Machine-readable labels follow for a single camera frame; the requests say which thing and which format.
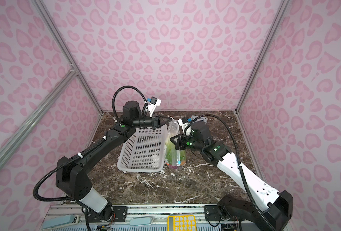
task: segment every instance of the plastic bag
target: plastic bag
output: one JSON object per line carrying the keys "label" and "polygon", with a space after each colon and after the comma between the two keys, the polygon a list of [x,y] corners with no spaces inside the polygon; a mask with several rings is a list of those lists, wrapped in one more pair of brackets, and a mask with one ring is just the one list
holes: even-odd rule
{"label": "plastic bag", "polygon": [[171,137],[180,134],[179,125],[175,119],[168,126],[168,136],[165,140],[166,153],[165,163],[170,169],[179,170],[186,164],[186,150],[176,150],[176,146],[171,142]]}

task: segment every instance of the white plastic basket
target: white plastic basket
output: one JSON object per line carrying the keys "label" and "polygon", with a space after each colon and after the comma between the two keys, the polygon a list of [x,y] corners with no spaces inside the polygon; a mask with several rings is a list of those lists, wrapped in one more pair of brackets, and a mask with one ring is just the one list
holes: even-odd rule
{"label": "white plastic basket", "polygon": [[151,173],[163,169],[167,126],[152,130],[136,129],[122,146],[118,169],[127,172]]}

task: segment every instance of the marble table surface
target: marble table surface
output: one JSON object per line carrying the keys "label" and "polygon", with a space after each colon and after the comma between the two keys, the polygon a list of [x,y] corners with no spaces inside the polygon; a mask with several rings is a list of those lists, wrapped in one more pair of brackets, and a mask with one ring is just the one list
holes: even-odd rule
{"label": "marble table surface", "polygon": [[[238,142],[242,163],[254,171],[242,133],[232,111],[158,112],[178,120],[184,116],[207,113],[221,117],[231,128]],[[104,114],[93,141],[100,139],[113,124],[113,113]],[[223,141],[234,152],[233,142],[223,124],[209,117],[214,140]],[[164,169],[156,173],[134,173],[118,170],[117,162],[122,146],[105,156],[89,173],[94,188],[113,204],[169,204],[169,203],[216,203],[226,194],[248,200],[246,193],[227,174],[201,159],[201,154],[187,150],[184,167]]]}

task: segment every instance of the pink leopard print wall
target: pink leopard print wall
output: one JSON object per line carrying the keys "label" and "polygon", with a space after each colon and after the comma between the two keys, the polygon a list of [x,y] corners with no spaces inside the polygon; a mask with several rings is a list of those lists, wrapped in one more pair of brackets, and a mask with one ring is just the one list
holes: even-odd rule
{"label": "pink leopard print wall", "polygon": [[123,85],[160,109],[216,110],[236,108],[280,0],[44,3],[104,110]]}
{"label": "pink leopard print wall", "polygon": [[[32,196],[35,184],[90,142],[99,114],[80,83],[74,79],[65,92],[0,171],[0,231],[33,231],[40,227],[48,202]],[[59,197],[55,174],[39,190],[44,197]]]}
{"label": "pink leopard print wall", "polygon": [[0,1],[0,148],[68,69],[30,1]]}
{"label": "pink leopard print wall", "polygon": [[341,0],[295,0],[242,120],[297,231],[341,230]]}

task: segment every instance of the wire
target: wire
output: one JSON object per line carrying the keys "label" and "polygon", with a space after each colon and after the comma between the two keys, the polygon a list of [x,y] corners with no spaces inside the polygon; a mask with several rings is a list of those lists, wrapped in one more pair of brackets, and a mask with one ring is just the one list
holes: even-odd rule
{"label": "wire", "polygon": [[[99,147],[104,141],[105,141],[104,138],[101,138],[100,140],[96,141],[96,143],[94,143],[90,147],[86,148],[85,150],[81,151],[81,155],[83,157],[85,157],[87,154],[89,154],[90,152],[95,150],[97,147]],[[78,155],[75,155],[71,159],[69,159],[67,162],[65,162],[64,164],[59,165],[56,168],[54,168],[48,174],[46,174],[43,178],[41,178],[37,182],[37,184],[35,185],[35,187],[34,187],[34,189],[32,191],[32,194],[33,194],[34,198],[36,200],[39,200],[39,201],[66,201],[66,200],[74,201],[74,199],[71,198],[71,197],[53,197],[53,198],[42,197],[42,196],[40,196],[38,194],[38,190],[41,187],[41,185],[43,184],[43,182],[46,181],[47,178],[51,177],[54,173],[56,173],[60,169],[64,168],[65,166],[73,164],[75,161],[80,160],[80,159],[81,159],[81,157],[79,157]]]}
{"label": "wire", "polygon": [[110,221],[110,227],[111,227],[111,224],[113,223],[113,221],[115,220],[115,218],[116,218],[116,213],[114,213],[113,212],[113,215],[111,216],[112,217],[112,219],[111,219],[111,221]]}
{"label": "wire", "polygon": [[233,225],[234,225],[235,229],[237,229],[237,226],[238,226],[238,219],[237,219],[237,217],[233,217]]}
{"label": "wire", "polygon": [[239,231],[242,231],[242,219],[240,218],[240,221],[238,222],[238,229]]}
{"label": "wire", "polygon": [[193,152],[193,150],[190,150],[190,151],[191,151],[191,153],[192,153],[194,156],[196,156],[197,158],[199,158],[199,159],[203,160],[203,158],[201,158],[201,157],[197,156],[197,155],[195,154],[195,152]]}
{"label": "wire", "polygon": [[196,120],[198,120],[200,117],[204,117],[204,116],[211,116],[214,117],[216,119],[218,119],[220,122],[223,123],[223,125],[227,128],[227,131],[233,141],[233,145],[235,147],[236,150],[236,159],[237,159],[237,165],[239,166],[238,169],[240,170],[240,175],[241,175],[241,179],[242,179],[242,183],[244,184],[245,187],[245,191],[247,196],[249,197],[251,204],[253,205],[254,209],[257,211],[257,213],[259,214],[259,216],[262,218],[263,222],[268,226],[270,231],[276,231],[276,229],[269,223],[269,221],[266,219],[265,215],[263,214],[263,212],[260,210],[260,208],[258,207],[258,205],[256,204],[254,198],[252,197],[252,194],[250,192],[249,186],[247,185],[246,182],[246,178],[245,178],[245,174],[244,174],[244,170],[242,169],[242,165],[241,165],[241,160],[240,160],[240,154],[238,152],[238,146],[237,146],[237,141],[235,139],[235,137],[233,136],[231,129],[228,127],[228,125],[218,116],[216,115],[212,115],[212,114],[205,114],[205,115],[201,115],[196,117],[190,124],[187,125],[187,127],[184,129],[184,131],[187,131],[187,129],[191,126],[192,123],[196,122]]}
{"label": "wire", "polygon": [[87,208],[85,212],[85,222],[86,222],[87,231],[91,231],[91,228],[89,225],[89,208]]}
{"label": "wire", "polygon": [[[147,101],[146,98],[145,98],[145,96],[144,96],[144,94],[142,94],[142,92],[141,92],[139,89],[135,88],[134,86],[128,86],[128,85],[127,85],[127,86],[122,86],[122,87],[118,88],[118,90],[117,90],[117,91],[114,93],[114,95],[113,95],[113,99],[111,100],[111,107],[113,108],[113,113],[114,113],[114,116],[115,116],[116,120],[118,120],[118,115],[117,115],[117,111],[116,111],[115,100],[116,100],[116,97],[117,97],[118,93],[119,93],[121,90],[126,89],[126,88],[131,88],[131,89],[137,91],[137,92],[141,95],[142,99],[143,99],[144,101]],[[145,115],[147,114],[147,112],[145,112],[145,110],[146,110],[146,105],[147,105],[147,104],[144,104],[144,107],[142,108],[142,112],[141,112],[141,113],[142,113],[142,116],[145,116]]]}
{"label": "wire", "polygon": [[[216,224],[216,225],[212,225],[212,224],[210,223],[210,221],[209,221],[209,217],[210,217],[210,215],[213,215],[213,214],[216,214],[216,215],[218,215],[218,216],[219,216],[219,221],[218,221],[218,224]],[[217,227],[217,226],[219,225],[219,223],[220,223],[220,220],[221,220],[221,218],[220,218],[220,215],[219,215],[219,214],[217,214],[217,213],[211,213],[211,214],[209,214],[209,216],[208,216],[208,223],[209,223],[211,226],[213,226],[213,227]]]}

